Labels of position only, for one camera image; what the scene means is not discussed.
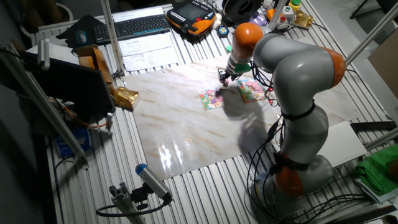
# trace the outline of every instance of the colorful card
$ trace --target colorful card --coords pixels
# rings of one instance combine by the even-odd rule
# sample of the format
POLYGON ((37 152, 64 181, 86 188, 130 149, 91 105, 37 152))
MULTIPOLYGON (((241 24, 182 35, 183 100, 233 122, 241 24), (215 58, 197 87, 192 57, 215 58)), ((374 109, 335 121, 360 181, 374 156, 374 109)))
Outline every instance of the colorful card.
POLYGON ((201 103, 205 110, 211 110, 224 106, 224 99, 221 95, 217 94, 218 88, 212 90, 199 91, 201 103))
POLYGON ((241 92, 244 103, 250 103, 257 100, 265 99, 264 89, 257 80, 238 80, 236 82, 239 91, 241 92))

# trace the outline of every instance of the keyboard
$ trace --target keyboard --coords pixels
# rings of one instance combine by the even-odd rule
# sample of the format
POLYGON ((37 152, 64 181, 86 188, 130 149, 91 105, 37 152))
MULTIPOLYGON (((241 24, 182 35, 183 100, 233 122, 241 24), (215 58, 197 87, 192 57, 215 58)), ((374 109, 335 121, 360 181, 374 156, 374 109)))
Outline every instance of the keyboard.
MULTIPOLYGON (((170 31, 169 23, 165 15, 146 16, 128 21, 114 23, 114 29, 118 40, 127 40, 153 34, 161 34, 170 31)), ((110 43, 106 25, 94 26, 95 42, 97 44, 110 43)))

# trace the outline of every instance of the wall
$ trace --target wall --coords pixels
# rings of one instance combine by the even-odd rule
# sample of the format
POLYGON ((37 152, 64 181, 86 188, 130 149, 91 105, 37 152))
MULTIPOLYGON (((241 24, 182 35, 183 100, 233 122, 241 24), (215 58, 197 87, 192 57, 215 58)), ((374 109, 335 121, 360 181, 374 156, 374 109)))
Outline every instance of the wall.
MULTIPOLYGON (((0 45, 13 39, 23 46, 19 31, 1 1, 0 27, 0 45)), ((4 84, 0 79, 0 220, 1 223, 44 223, 41 194, 36 191, 37 164, 30 127, 20 99, 4 84)))
MULTIPOLYGON (((81 19, 85 15, 100 16, 103 15, 101 0, 57 0, 60 4, 68 7, 72 14, 73 19, 81 19)), ((112 12, 118 11, 117 0, 109 0, 112 12)))

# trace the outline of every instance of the orange handheld controller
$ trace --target orange handheld controller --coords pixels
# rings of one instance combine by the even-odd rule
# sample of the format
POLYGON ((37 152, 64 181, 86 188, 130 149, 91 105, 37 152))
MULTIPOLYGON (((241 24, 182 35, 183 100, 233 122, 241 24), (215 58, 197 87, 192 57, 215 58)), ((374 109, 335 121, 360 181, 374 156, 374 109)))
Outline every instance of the orange handheld controller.
POLYGON ((198 35, 206 31, 214 22, 216 14, 198 1, 185 1, 166 13, 170 23, 182 32, 198 35))

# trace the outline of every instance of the metal pole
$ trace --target metal pole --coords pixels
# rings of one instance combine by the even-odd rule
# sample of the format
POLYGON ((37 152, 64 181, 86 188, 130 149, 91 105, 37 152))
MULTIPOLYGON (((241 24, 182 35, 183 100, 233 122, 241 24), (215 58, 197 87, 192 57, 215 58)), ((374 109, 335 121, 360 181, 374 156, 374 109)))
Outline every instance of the metal pole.
POLYGON ((116 36, 116 31, 114 29, 114 23, 112 19, 112 12, 109 6, 109 0, 101 0, 102 10, 104 12, 105 24, 108 28, 109 38, 111 39, 112 49, 114 59, 116 61, 116 66, 118 68, 119 76, 124 76, 124 65, 123 58, 119 48, 118 37, 116 36))
POLYGON ((371 149, 381 146, 384 143, 391 141, 397 137, 398 137, 398 128, 395 128, 392 131, 389 131, 387 134, 383 134, 381 137, 365 145, 365 149, 370 151, 371 149))
POLYGON ((278 5, 277 5, 277 7, 276 7, 276 9, 275 9, 274 16, 272 16, 272 19, 271 19, 271 21, 270 21, 269 24, 268 24, 269 30, 272 31, 272 30, 275 29, 276 23, 277 23, 278 20, 280 19, 280 16, 279 16, 279 15, 282 14, 282 11, 284 10, 284 7, 285 7, 285 5, 286 5, 286 2, 287 2, 287 0, 280 0, 280 1, 279 1, 278 5))
MULTIPOLYGON (((15 48, 11 45, 7 45, 6 49, 14 54, 18 54, 15 48)), ((63 122, 61 116, 50 104, 48 97, 45 95, 43 89, 37 83, 36 79, 30 72, 25 71, 21 60, 4 52, 0 53, 0 60, 4 62, 7 68, 15 76, 17 81, 25 89, 27 94, 29 94, 29 96, 32 98, 33 102, 37 105, 37 107, 39 107, 55 130, 57 130, 59 135, 61 135, 61 137, 65 140, 73 153, 75 153, 77 158, 83 159, 83 163, 85 163, 86 154, 84 150, 81 148, 72 132, 70 132, 67 125, 63 122)))
POLYGON ((381 19, 381 21, 372 29, 366 38, 355 47, 355 49, 347 56, 346 66, 353 60, 374 40, 377 35, 387 26, 387 24, 398 15, 398 2, 390 11, 381 19))

